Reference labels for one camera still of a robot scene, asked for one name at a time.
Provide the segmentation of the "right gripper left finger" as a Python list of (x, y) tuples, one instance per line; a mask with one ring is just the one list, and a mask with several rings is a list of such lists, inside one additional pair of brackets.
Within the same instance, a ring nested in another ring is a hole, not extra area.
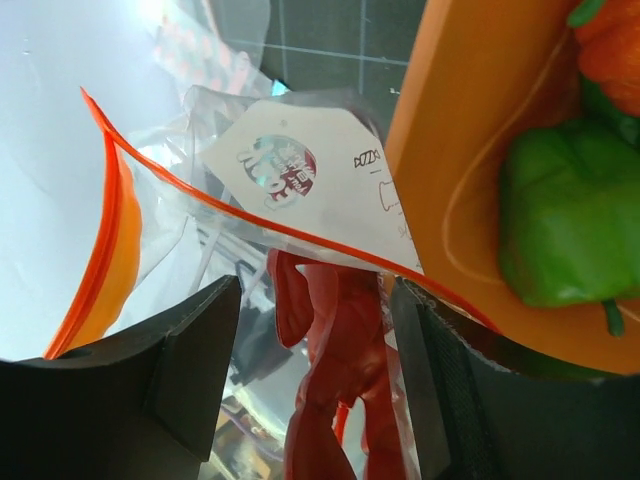
[(211, 452), (239, 317), (222, 277), (55, 360), (1, 365), (5, 479), (194, 479)]

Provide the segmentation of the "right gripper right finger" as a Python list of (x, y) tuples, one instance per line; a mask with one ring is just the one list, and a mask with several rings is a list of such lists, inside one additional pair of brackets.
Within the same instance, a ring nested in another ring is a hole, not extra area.
[(639, 378), (537, 353), (399, 279), (391, 313), (425, 479), (635, 479)]

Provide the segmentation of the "orange zip clear bag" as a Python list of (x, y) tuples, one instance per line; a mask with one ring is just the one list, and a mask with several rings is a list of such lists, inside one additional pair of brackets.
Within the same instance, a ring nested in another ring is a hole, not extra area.
[(129, 162), (135, 161), (171, 190), (181, 208), (212, 234), (226, 233), (268, 249), (280, 336), (296, 344), (311, 338), (320, 350), (353, 350), (349, 381), (326, 415), (311, 406), (335, 380), (336, 361), (322, 351), (311, 363), (307, 388), (286, 448), (293, 479), (344, 479), (342, 448), (347, 412), (365, 406), (363, 446), (369, 479), (411, 476), (404, 421), (392, 387), (386, 342), (384, 274), (429, 286), (410, 238), (379, 138), (351, 111), (306, 106), (298, 96), (244, 101), (228, 128), (214, 129), (212, 92), (192, 90), (192, 107), (169, 135), (184, 138), (179, 163), (195, 162), (222, 183), (220, 195), (197, 188), (143, 155), (112, 125), (93, 99), (87, 106), (105, 142), (100, 226), (77, 293), (45, 351), (53, 359), (99, 339), (119, 317), (152, 262), (143, 254), (151, 218), (141, 206)]

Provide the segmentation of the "red toy lobster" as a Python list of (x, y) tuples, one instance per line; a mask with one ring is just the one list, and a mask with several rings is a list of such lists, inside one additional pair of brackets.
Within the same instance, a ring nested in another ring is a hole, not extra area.
[(377, 274), (281, 250), (269, 252), (267, 271), (279, 341), (290, 348), (305, 340), (310, 359), (287, 429), (285, 478), (354, 478), (336, 431), (339, 406), (356, 400), (365, 409), (365, 478), (405, 478)]

